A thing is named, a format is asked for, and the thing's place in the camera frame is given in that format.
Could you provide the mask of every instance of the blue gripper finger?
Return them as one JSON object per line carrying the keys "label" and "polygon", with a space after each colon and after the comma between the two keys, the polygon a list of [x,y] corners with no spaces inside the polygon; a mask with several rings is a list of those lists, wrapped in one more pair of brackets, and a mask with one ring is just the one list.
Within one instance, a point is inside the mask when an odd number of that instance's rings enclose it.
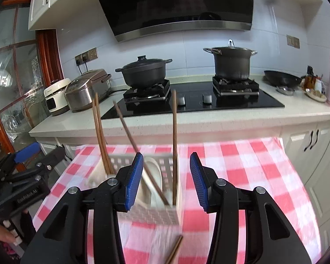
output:
{"label": "blue gripper finger", "polygon": [[128,211],[134,205],[139,182],[141,181],[142,170],[143,170],[143,155],[141,153],[137,153],[136,156],[134,157],[131,170],[132,170],[132,175],[129,179],[128,184],[126,185],[127,194],[126,194],[125,208]]}
{"label": "blue gripper finger", "polygon": [[204,211],[207,211],[209,208],[208,189],[205,185],[203,176],[200,171],[200,167],[202,166],[202,164],[198,158],[197,153],[194,152],[191,154],[189,165],[194,186],[196,188],[199,204],[201,205],[201,207],[203,207]]}
{"label": "blue gripper finger", "polygon": [[30,157],[34,156],[35,154],[40,152],[39,143],[34,142],[27,147],[23,148],[21,151],[16,152],[15,156],[15,163],[23,163],[25,160],[29,159]]}

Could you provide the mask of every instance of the white tile wall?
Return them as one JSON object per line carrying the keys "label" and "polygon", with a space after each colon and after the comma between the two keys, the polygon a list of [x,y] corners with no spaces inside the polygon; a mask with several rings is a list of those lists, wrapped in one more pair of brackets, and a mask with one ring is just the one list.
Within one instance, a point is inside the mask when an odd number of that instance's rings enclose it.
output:
{"label": "white tile wall", "polygon": [[305,5],[302,7],[305,20],[309,59],[314,73],[329,82],[330,75],[330,3]]}
{"label": "white tile wall", "polygon": [[[301,49],[287,45],[286,35],[298,37]],[[88,69],[104,68],[112,74],[112,84],[124,84],[115,69],[147,58],[172,58],[167,64],[168,77],[214,74],[214,58],[204,47],[235,46],[257,50],[251,58],[251,72],[265,69],[304,75],[308,65],[308,39],[301,6],[290,0],[254,0],[251,31],[198,30],[157,34],[118,43],[98,4],[83,15],[57,29],[62,70],[71,79],[80,75],[74,57],[97,47],[99,58],[88,63]]]}

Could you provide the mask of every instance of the red checkered tablecloth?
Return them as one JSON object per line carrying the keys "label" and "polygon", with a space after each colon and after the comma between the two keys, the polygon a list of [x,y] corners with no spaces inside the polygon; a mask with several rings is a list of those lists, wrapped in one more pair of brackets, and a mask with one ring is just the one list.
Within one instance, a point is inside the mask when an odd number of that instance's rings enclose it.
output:
{"label": "red checkered tablecloth", "polygon": [[[134,153],[131,146],[107,147],[109,154]],[[172,147],[144,145],[143,154],[169,153]],[[126,263],[164,263],[179,234],[184,236],[175,263],[206,263],[213,234],[215,214],[206,214],[199,205],[189,168],[189,157],[197,152],[206,167],[213,168],[238,188],[266,188],[291,222],[313,263],[321,256],[319,229],[309,197],[277,138],[239,140],[223,143],[181,144],[178,148],[180,179],[184,194],[181,226],[149,225],[119,221]],[[78,147],[77,155],[45,198],[33,223],[38,229],[69,187],[87,189],[85,179],[100,158],[96,145]],[[245,258],[245,215],[240,211],[238,264]],[[92,217],[88,223],[88,263],[93,261]]]}

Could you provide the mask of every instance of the black range hood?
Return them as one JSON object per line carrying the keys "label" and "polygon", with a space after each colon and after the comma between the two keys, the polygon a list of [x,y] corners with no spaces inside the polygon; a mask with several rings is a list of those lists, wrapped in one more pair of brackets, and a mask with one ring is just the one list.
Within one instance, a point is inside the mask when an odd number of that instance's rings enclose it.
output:
{"label": "black range hood", "polygon": [[99,0],[118,41],[194,29],[249,31],[253,0]]}

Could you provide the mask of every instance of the black gas stove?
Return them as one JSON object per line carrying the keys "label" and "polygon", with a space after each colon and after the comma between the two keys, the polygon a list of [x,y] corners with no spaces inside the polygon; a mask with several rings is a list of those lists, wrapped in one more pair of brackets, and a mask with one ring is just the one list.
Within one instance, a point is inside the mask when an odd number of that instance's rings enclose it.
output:
{"label": "black gas stove", "polygon": [[[124,94],[124,98],[118,102],[118,105],[124,117],[171,113],[171,91],[176,90],[177,96],[182,96],[185,99],[185,105],[177,107],[177,112],[179,113],[285,107],[275,98],[260,90],[259,85],[255,81],[247,80],[245,83],[240,84],[239,87],[236,85],[235,89],[230,89],[232,85],[230,82],[225,84],[226,81],[222,81],[219,86],[217,86],[216,82],[219,83],[220,80],[214,80],[213,78],[213,82],[189,82],[170,85],[169,81],[165,80],[155,88],[146,89],[148,92],[143,90],[134,92],[134,89],[128,90]],[[225,93],[227,92],[225,90],[231,90],[232,92],[226,95]],[[137,95],[137,92],[142,92],[143,95]],[[211,103],[204,103],[203,96],[211,97]],[[111,108],[101,118],[118,118],[115,108]]]}

